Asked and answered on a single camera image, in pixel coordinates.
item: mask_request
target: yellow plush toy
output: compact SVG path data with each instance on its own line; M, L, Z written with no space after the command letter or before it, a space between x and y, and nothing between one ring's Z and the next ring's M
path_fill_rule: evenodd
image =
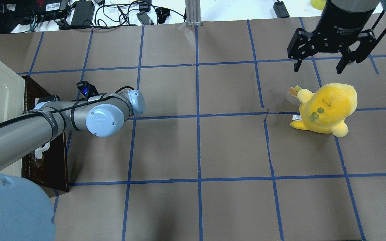
M302 120L291 122L291 126L300 130L318 133L333 133L343 137L348 133L344 123L357 108L357 92L348 84L326 84L316 93L299 86L290 87L290 94L297 97Z

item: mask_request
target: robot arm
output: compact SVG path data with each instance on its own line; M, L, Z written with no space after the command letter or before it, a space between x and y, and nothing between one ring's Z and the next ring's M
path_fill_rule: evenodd
M376 38L373 29L362 30L369 20L380 0L327 0L321 18L313 32L296 29L289 45L288 58L294 61L294 71L297 72L302 61L318 52L341 52L342 58L336 69L342 73L347 64L361 63L379 43L386 29ZM382 1L386 10L386 0ZM360 42L354 51L349 46Z
M0 170L66 131L111 136L144 110L139 90L97 95L87 101L39 103L34 110L0 124Z

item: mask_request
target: white sticker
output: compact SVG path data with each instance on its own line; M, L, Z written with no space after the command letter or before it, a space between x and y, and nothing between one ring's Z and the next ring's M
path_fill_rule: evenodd
M47 11L52 11L52 10L58 10L59 6L60 6L60 3L47 4L46 5L46 12Z
M294 114L293 121L301 121L301 116Z

